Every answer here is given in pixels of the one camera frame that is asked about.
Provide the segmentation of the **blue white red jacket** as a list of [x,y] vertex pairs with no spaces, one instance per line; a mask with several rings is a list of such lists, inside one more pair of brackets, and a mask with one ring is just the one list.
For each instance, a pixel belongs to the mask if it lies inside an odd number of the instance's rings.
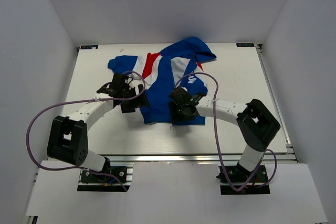
[[145,57],[122,55],[109,60],[108,69],[114,73],[134,76],[145,82],[145,94],[149,107],[140,111],[145,124],[171,123],[169,95],[176,84],[185,87],[191,95],[208,93],[202,63],[216,59],[210,48],[197,37],[190,37]]

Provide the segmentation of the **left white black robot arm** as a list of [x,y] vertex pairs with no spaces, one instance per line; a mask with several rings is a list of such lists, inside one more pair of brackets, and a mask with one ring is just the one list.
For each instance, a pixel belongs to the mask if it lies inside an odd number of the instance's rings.
[[133,113],[147,106],[145,80],[134,71],[115,73],[112,81],[100,87],[93,99],[68,116],[54,118],[47,146],[47,156],[93,171],[101,182],[110,178],[108,158],[89,150],[88,131],[106,113],[119,106],[123,113]]

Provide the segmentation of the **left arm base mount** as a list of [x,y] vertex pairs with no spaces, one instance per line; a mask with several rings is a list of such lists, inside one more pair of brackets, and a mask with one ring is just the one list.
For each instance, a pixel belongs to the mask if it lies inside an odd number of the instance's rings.
[[77,191],[125,193],[130,188],[132,182],[133,165],[133,163],[111,163],[109,173],[115,176],[126,190],[114,177],[95,175],[87,170],[83,170],[79,176]]

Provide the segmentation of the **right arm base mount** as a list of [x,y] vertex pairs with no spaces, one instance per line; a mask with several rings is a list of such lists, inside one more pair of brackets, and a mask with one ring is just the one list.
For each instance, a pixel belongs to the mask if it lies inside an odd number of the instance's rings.
[[[230,179],[231,183],[235,188],[240,188],[249,175],[238,169],[236,165],[225,165],[225,170]],[[269,184],[275,176],[275,172],[269,177],[266,171],[265,165],[260,165],[255,173],[255,175],[248,181],[245,187],[241,191],[234,191],[227,181],[223,168],[221,165],[218,166],[218,175],[216,178],[220,184],[220,194],[221,195],[269,195],[270,187]]]

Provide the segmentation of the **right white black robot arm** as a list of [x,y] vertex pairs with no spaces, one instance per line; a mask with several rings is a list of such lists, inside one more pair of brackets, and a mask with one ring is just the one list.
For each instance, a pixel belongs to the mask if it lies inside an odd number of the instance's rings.
[[235,103],[211,98],[203,93],[191,95],[178,87],[169,95],[169,109],[173,124],[195,122],[198,118],[213,118],[237,126],[246,147],[235,168],[227,170],[231,182],[250,181],[256,175],[256,166],[267,147],[280,130],[280,124],[258,99]]

